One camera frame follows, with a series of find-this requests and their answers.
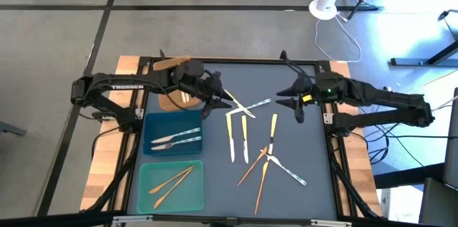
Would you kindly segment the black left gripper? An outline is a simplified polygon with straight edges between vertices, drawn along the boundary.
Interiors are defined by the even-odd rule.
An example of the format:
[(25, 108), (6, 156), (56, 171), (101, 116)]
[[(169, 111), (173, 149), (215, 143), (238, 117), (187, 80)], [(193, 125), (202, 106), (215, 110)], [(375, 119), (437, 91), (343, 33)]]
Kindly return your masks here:
[(220, 72), (205, 71), (205, 73), (208, 76), (205, 79), (197, 80), (191, 92), (191, 97), (196, 97), (205, 103), (201, 109), (202, 119), (206, 119), (213, 109), (230, 109), (232, 107), (222, 102), (222, 99), (233, 100), (232, 96), (222, 87)]

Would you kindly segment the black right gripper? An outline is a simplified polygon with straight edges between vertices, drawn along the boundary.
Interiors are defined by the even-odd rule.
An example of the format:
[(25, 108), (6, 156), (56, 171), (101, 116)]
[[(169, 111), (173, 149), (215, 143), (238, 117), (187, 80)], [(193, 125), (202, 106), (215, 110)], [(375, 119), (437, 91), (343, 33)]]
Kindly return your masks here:
[(314, 77), (315, 82), (312, 82), (312, 77), (298, 73), (297, 80), (301, 81), (298, 91), (294, 86), (290, 86), (285, 90), (277, 92), (277, 96), (291, 97), (284, 100), (276, 100), (276, 103), (294, 110), (294, 117), (298, 123), (303, 123), (305, 120), (305, 112), (303, 106), (311, 103), (332, 103), (342, 102), (342, 91), (344, 89), (344, 76), (335, 72), (319, 73)]

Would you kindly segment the orange plastic bin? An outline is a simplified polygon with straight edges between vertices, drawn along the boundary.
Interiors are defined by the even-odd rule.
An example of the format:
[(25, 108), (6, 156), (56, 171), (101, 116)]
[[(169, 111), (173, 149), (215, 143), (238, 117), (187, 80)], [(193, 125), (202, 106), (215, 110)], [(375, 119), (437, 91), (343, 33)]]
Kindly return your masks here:
[[(189, 61), (190, 57), (175, 57), (172, 59), (165, 59), (160, 62), (155, 62), (152, 65), (152, 70), (153, 71), (160, 71), (164, 69), (172, 69), (173, 67), (176, 67), (186, 61)], [(182, 97), (181, 93), (182, 91), (180, 90), (175, 90), (172, 92), (169, 92), (169, 97), (167, 95), (158, 95), (158, 103), (161, 109), (167, 112), (172, 112), (172, 111), (177, 111), (180, 108), (191, 108), (194, 106), (197, 106), (200, 104), (200, 100), (195, 97), (191, 97), (190, 95), (190, 101), (189, 102), (182, 102)]]

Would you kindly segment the dark blue plastic bin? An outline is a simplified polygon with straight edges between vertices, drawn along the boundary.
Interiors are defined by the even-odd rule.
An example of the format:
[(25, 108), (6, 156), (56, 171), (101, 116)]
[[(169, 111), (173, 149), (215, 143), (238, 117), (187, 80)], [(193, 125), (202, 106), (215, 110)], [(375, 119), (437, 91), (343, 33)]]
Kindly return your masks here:
[[(200, 127), (200, 132), (174, 137), (165, 143), (152, 144), (150, 141)], [(192, 137), (202, 136), (201, 141), (174, 145), (166, 150), (151, 150), (151, 147), (173, 143)], [(200, 153), (203, 149), (203, 124), (200, 110), (150, 113), (143, 127), (142, 152), (149, 156), (183, 155)]]

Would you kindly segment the wooden table side board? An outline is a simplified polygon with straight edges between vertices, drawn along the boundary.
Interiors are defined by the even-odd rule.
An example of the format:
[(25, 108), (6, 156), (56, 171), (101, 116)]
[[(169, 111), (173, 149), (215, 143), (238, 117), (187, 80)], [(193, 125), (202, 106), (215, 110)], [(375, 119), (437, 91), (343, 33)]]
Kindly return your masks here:
[[(330, 61), (329, 64), (332, 72), (350, 77), (349, 66), (346, 62)], [(359, 114), (358, 108), (347, 104), (337, 104), (337, 110), (351, 115)], [(353, 134), (345, 137), (343, 141), (347, 156), (346, 162), (349, 167), (349, 175), (353, 186), (363, 198), (364, 202), (368, 204), (370, 209), (378, 216), (382, 216), (365, 141), (358, 135)], [(338, 187), (340, 190), (343, 215), (350, 216), (350, 198), (347, 196), (346, 189), (340, 180), (338, 180)]]
[[(117, 62), (115, 74), (137, 73), (140, 57), (120, 56)], [(133, 91), (111, 91), (109, 99), (121, 107), (128, 107), (132, 104)], [(100, 133), (117, 127), (115, 121), (103, 122)], [(130, 134), (124, 137), (122, 132), (112, 131), (98, 138), (94, 150), (94, 159), (91, 162), (89, 175), (84, 188), (80, 210), (88, 209), (98, 197), (107, 189), (115, 174), (120, 170), (122, 164), (127, 161), (132, 151), (135, 135)], [(102, 208), (103, 211), (123, 209), (123, 198), (125, 198), (128, 172), (115, 188), (112, 197)]]

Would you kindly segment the teal plastic bin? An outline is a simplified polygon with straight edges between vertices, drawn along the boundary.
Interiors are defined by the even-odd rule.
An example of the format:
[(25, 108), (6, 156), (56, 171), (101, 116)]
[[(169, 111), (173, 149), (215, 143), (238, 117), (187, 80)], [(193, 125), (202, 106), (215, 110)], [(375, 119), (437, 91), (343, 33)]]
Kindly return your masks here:
[[(194, 165), (193, 171), (174, 189), (163, 203), (154, 209), (156, 200), (164, 195), (177, 180), (166, 185), (158, 192), (150, 194), (149, 190), (164, 183), (171, 177)], [(139, 214), (177, 213), (199, 211), (204, 207), (203, 163), (199, 160), (175, 161), (166, 163), (145, 163), (140, 167), (135, 210)]]

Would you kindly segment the black T-shaped desk foot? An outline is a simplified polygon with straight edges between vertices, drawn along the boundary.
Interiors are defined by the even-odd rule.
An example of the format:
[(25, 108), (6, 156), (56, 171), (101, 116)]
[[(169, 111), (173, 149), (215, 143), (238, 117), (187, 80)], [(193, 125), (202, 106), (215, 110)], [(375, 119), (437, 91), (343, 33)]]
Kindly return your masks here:
[(400, 67), (458, 67), (458, 59), (451, 59), (455, 54), (458, 54), (458, 40), (451, 43), (433, 57), (427, 59), (391, 58), (390, 64)]

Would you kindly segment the black floor beam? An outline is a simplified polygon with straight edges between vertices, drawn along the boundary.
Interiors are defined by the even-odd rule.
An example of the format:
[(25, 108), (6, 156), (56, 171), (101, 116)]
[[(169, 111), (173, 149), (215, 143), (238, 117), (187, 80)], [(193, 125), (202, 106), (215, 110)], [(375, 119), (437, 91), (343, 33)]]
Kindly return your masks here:
[(444, 163), (438, 163), (419, 168), (378, 174), (374, 176), (374, 182), (377, 189), (395, 188), (405, 185), (422, 184), (427, 178), (433, 178), (441, 182), (443, 173)]

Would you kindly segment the white floor sign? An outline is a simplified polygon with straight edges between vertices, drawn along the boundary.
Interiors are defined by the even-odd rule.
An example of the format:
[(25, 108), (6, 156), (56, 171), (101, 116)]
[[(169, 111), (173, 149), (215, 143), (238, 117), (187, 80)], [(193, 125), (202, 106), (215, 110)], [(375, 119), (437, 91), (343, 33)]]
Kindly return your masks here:
[(418, 223), (423, 192), (413, 186), (377, 189), (382, 216), (390, 221)]

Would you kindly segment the grey panel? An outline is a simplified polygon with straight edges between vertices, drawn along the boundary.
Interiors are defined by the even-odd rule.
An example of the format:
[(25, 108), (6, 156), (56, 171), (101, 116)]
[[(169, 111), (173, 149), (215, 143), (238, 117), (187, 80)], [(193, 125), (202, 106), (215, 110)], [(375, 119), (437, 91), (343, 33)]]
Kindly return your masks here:
[(454, 89), (448, 136), (443, 179), (458, 190), (458, 87)]

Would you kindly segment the black lamp stand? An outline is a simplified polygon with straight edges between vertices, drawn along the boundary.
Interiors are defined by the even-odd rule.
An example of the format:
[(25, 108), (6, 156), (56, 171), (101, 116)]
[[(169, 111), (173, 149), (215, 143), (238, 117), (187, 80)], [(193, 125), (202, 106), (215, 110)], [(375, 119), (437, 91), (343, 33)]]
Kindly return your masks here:
[(458, 9), (449, 9), (443, 11), (438, 18), (439, 21), (445, 21), (452, 36), (458, 41)]

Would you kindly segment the grey floor object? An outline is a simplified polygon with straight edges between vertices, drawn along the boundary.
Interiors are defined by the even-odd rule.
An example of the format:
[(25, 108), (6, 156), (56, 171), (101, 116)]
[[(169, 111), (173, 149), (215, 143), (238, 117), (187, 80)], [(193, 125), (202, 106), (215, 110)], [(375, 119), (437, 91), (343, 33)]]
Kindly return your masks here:
[(26, 134), (26, 130), (0, 121), (0, 133), (10, 133), (13, 135), (24, 136)]

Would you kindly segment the silver rail bracket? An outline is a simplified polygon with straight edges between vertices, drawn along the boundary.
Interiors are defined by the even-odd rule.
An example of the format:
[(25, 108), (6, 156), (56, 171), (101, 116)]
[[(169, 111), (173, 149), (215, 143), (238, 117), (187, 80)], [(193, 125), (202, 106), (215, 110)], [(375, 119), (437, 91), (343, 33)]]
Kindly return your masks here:
[(137, 222), (147, 222), (153, 221), (153, 215), (141, 215), (141, 216), (114, 216), (112, 223), (122, 224), (122, 223), (137, 223)]
[(312, 226), (320, 226), (320, 227), (353, 227), (351, 222), (345, 221), (325, 221), (325, 220), (311, 220)]

